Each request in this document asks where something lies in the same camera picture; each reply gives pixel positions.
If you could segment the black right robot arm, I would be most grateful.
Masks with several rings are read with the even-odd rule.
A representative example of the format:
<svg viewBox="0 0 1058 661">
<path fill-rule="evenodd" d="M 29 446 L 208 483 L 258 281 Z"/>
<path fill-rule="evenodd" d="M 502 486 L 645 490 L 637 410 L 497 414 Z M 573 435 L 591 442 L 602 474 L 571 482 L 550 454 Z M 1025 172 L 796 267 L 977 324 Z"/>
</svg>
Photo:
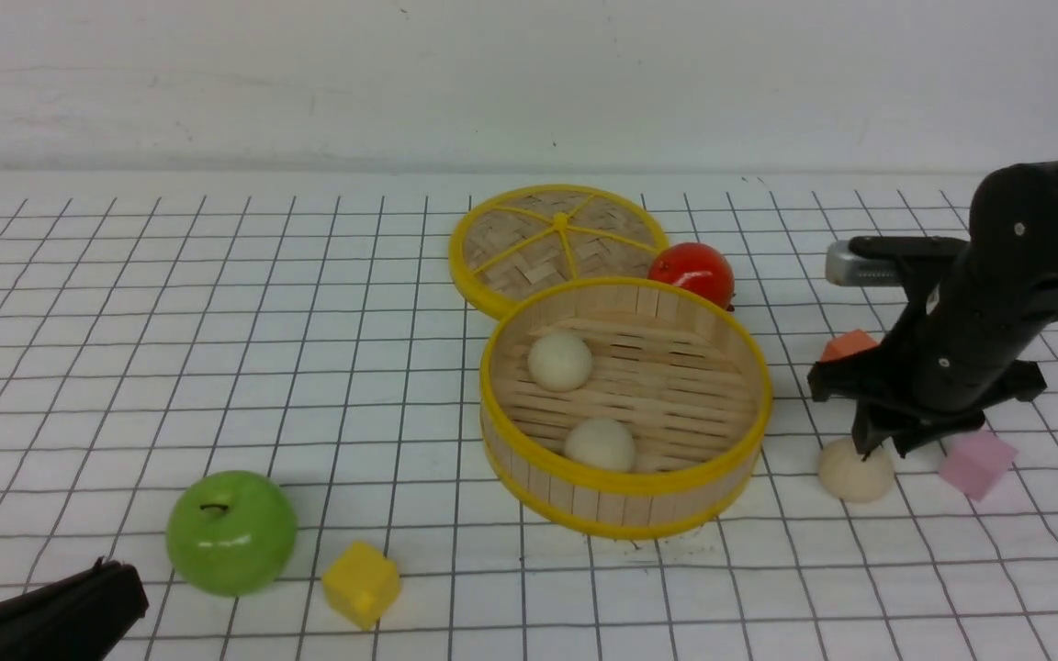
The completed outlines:
<svg viewBox="0 0 1058 661">
<path fill-rule="evenodd" d="M 886 440 L 907 455 L 977 432 L 991 407 L 1044 392 L 1021 355 L 1058 322 L 1058 162 L 1017 163 L 984 177 L 969 237 L 853 237 L 827 251 L 839 287 L 902 287 L 906 309 L 870 350 L 820 360 L 811 398 L 857 403 L 850 436 L 868 457 Z"/>
</svg>

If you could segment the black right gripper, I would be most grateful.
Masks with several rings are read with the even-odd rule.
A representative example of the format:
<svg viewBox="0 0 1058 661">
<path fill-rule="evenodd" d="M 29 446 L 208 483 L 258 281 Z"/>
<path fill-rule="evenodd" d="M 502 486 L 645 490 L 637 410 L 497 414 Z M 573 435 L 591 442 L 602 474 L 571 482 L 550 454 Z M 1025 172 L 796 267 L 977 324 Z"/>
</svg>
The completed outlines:
<svg viewBox="0 0 1058 661">
<path fill-rule="evenodd" d="M 1041 369 L 1021 353 L 1047 326 L 1047 288 L 1008 296 L 956 267 L 915 277 L 900 318 L 871 350 L 817 363 L 811 398 L 857 403 L 851 439 L 870 457 L 895 436 L 900 457 L 949 436 L 980 432 L 985 412 L 1044 392 Z"/>
</svg>

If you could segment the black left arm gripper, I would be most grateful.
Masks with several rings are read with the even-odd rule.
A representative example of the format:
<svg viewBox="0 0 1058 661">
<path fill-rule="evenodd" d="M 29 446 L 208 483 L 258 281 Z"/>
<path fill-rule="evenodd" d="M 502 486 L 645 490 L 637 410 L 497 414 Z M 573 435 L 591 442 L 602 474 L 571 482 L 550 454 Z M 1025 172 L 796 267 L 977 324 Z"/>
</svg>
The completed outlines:
<svg viewBox="0 0 1058 661">
<path fill-rule="evenodd" d="M 0 601 L 0 660 L 104 660 L 148 607 L 134 565 L 99 557 L 84 572 Z"/>
</svg>

